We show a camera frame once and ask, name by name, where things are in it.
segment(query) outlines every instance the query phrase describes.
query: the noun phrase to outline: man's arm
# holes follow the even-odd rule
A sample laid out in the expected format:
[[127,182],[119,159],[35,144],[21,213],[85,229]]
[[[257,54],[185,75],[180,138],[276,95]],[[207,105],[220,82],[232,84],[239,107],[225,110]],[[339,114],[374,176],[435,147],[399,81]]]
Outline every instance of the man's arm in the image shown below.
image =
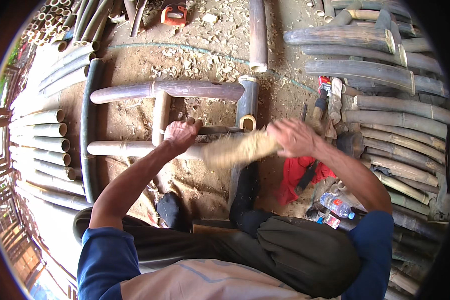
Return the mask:
[[392,213],[390,195],[378,178],[360,161],[327,143],[305,123],[284,119],[270,123],[267,132],[283,147],[279,155],[318,159],[343,181],[367,211]]
[[167,126],[163,142],[105,187],[91,211],[89,228],[115,227],[123,230],[122,219],[140,193],[162,167],[184,153],[195,142],[202,121],[190,117]]

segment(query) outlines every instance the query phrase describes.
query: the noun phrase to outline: plastic water bottle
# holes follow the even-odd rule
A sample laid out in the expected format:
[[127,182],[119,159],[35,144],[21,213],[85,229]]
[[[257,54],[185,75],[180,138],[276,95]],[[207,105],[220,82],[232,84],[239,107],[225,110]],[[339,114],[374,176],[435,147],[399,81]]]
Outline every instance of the plastic water bottle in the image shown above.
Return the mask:
[[347,203],[340,200],[332,193],[326,192],[320,197],[320,203],[324,207],[336,213],[339,217],[353,219],[355,213],[352,212]]

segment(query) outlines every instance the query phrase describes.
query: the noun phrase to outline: man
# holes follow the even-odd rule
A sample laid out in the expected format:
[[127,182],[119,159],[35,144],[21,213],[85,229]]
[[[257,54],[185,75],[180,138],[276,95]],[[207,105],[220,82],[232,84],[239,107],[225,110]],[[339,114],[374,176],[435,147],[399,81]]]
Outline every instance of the man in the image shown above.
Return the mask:
[[[256,162],[242,170],[230,209],[241,232],[192,234],[126,216],[162,167],[194,143],[201,126],[192,118],[170,124],[160,146],[108,184],[91,212],[77,214],[80,299],[384,298],[392,258],[390,197],[364,165],[299,120],[276,121],[267,132],[283,147],[279,155],[319,159],[368,210],[348,235],[254,210]],[[160,202],[166,222],[182,227],[178,199]]]

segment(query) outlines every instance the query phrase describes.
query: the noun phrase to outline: man's hand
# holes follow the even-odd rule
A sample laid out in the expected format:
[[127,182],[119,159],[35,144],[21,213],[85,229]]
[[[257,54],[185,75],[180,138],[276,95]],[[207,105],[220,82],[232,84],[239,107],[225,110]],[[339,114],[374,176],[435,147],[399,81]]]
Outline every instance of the man's hand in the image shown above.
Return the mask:
[[176,155],[182,154],[195,143],[195,137],[202,125],[202,120],[195,122],[192,117],[186,121],[174,121],[165,129],[163,141],[168,141]]
[[268,124],[267,133],[283,147],[277,154],[287,158],[315,157],[317,147],[324,142],[312,127],[294,118]]

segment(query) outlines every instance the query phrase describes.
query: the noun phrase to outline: man's right hand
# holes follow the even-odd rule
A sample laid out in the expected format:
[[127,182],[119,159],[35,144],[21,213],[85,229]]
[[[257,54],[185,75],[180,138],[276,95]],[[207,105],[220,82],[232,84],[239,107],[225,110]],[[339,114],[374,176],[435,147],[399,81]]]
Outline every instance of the man's right hand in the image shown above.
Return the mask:
[[277,154],[287,158],[315,158],[317,148],[325,142],[312,127],[295,118],[268,124],[267,133],[283,147]]

